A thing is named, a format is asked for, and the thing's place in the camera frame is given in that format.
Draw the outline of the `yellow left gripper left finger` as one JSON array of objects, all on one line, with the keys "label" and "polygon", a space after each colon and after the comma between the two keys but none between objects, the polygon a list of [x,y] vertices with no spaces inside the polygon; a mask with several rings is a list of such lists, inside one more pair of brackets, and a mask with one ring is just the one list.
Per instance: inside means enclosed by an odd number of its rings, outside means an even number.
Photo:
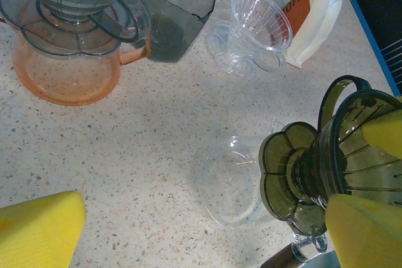
[{"label": "yellow left gripper left finger", "polygon": [[85,216],[78,191],[0,208],[0,268],[69,268]]}]

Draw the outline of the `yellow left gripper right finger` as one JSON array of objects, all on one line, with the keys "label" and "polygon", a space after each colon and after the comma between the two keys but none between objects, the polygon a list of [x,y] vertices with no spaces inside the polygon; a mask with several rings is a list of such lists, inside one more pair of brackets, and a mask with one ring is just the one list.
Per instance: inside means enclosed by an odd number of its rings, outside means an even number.
[{"label": "yellow left gripper right finger", "polygon": [[341,268],[402,268],[402,208],[336,194],[325,224]]}]

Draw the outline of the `orange glass server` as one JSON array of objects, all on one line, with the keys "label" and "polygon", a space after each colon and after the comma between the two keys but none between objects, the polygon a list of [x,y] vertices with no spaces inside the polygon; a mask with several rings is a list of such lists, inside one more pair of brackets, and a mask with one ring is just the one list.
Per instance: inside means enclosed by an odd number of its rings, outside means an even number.
[{"label": "orange glass server", "polygon": [[2,13],[16,32],[13,65],[20,82],[48,102],[81,106],[108,96],[123,66],[150,55],[147,12],[101,13],[63,20],[39,10]]}]

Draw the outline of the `grey octagonal glass server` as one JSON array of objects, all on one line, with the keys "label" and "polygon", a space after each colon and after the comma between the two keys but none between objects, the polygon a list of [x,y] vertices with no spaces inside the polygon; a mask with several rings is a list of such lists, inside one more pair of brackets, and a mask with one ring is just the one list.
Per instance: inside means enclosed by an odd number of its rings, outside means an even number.
[{"label": "grey octagonal glass server", "polygon": [[177,63],[212,14],[215,0],[142,0],[151,16],[149,60]]}]

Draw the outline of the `coffee filter paper pack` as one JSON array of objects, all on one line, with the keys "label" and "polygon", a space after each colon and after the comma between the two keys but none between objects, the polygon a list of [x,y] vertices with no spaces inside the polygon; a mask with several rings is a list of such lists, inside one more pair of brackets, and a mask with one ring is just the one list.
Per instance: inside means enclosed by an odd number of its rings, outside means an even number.
[{"label": "coffee filter paper pack", "polygon": [[286,62],[301,68],[329,37],[343,0],[289,0],[283,7],[293,39],[284,51]]}]

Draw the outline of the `clear plastic dripper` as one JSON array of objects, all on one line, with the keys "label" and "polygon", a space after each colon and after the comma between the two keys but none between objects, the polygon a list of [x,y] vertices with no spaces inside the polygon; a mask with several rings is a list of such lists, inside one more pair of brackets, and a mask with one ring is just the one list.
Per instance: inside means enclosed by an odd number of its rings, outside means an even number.
[{"label": "clear plastic dripper", "polygon": [[221,70],[243,77],[257,68],[282,69],[292,38],[291,24],[273,0],[232,0],[230,20],[214,28],[207,49]]}]

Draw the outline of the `blue aluminium table side rail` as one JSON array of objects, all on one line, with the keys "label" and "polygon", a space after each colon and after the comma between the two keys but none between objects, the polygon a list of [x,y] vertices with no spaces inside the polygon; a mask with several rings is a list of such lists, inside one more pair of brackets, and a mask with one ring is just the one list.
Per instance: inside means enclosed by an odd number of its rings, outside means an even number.
[{"label": "blue aluminium table side rail", "polygon": [[386,64],[386,61],[383,58],[381,50],[378,47],[378,44],[377,44],[377,42],[376,42],[376,40],[375,40],[375,38],[374,38],[374,36],[372,34],[372,31],[371,31],[371,29],[370,29],[370,27],[369,27],[369,25],[368,25],[368,23],[367,23],[367,21],[366,21],[366,19],[364,17],[364,14],[363,14],[363,12],[362,12],[357,0],[349,0],[349,1],[352,4],[352,7],[354,8],[354,11],[357,14],[359,22],[360,22],[360,24],[361,24],[361,26],[362,26],[367,38],[368,38],[370,46],[371,46],[371,48],[372,48],[372,50],[373,50],[373,52],[374,52],[374,54],[376,56],[376,59],[377,59],[379,65],[381,67],[381,70],[382,70],[382,72],[383,72],[383,74],[384,74],[384,76],[386,78],[386,81],[387,81],[388,85],[390,86],[390,89],[391,89],[393,95],[397,96],[397,97],[401,97],[402,92],[399,91],[399,88],[397,87],[397,84],[395,83],[393,77],[391,76],[391,72],[389,71],[389,68],[388,68],[388,66]]}]

